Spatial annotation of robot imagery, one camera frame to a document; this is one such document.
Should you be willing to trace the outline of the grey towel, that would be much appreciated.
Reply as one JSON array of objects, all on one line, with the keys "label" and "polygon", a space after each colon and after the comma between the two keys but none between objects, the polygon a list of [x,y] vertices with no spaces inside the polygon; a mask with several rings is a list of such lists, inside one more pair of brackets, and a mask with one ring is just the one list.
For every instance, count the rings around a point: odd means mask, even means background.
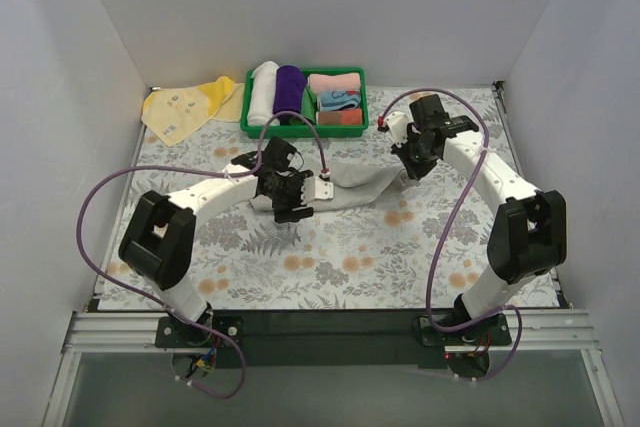
[{"label": "grey towel", "polygon": [[418,185],[401,165],[386,167],[333,163],[331,182],[334,194],[328,200],[315,200],[310,206],[318,212],[365,206],[378,199],[399,195]]}]

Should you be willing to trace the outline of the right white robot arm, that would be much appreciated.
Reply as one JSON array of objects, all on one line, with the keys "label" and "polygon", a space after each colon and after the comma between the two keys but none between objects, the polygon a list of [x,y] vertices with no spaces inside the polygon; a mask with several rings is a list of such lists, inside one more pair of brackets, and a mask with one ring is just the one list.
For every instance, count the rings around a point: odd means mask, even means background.
[{"label": "right white robot arm", "polygon": [[460,294],[452,312],[432,321],[434,330],[466,330],[500,313],[534,278],[562,264],[567,256],[565,198],[526,181],[489,148],[489,130],[470,108],[451,116],[441,102],[443,90],[411,103],[408,112],[388,107],[379,130],[392,139],[391,151],[412,180],[420,180],[443,162],[467,183],[462,195],[475,191],[493,216],[487,241],[488,265]]}]

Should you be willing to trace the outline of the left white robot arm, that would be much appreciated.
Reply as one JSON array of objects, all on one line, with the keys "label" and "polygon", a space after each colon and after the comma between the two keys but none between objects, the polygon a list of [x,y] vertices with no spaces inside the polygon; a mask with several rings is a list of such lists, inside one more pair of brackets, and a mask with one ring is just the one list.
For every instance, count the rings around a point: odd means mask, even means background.
[{"label": "left white robot arm", "polygon": [[209,305],[188,276],[197,230],[260,196],[271,201],[278,223],[312,216],[315,176],[291,166],[295,155],[291,144],[272,138],[264,150],[232,159],[211,178],[169,194],[146,192],[120,243],[120,259],[151,285],[169,312],[202,324]]}]

